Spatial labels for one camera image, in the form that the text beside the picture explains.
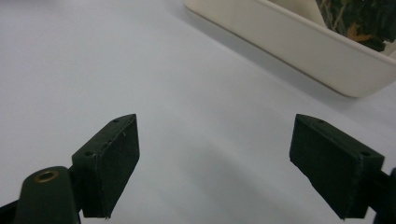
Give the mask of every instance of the white tray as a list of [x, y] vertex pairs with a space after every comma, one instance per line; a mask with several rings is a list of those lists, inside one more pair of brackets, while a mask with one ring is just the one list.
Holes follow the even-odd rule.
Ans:
[[345, 95], [366, 96], [396, 79], [396, 52], [387, 56], [327, 29], [315, 0], [184, 3]]

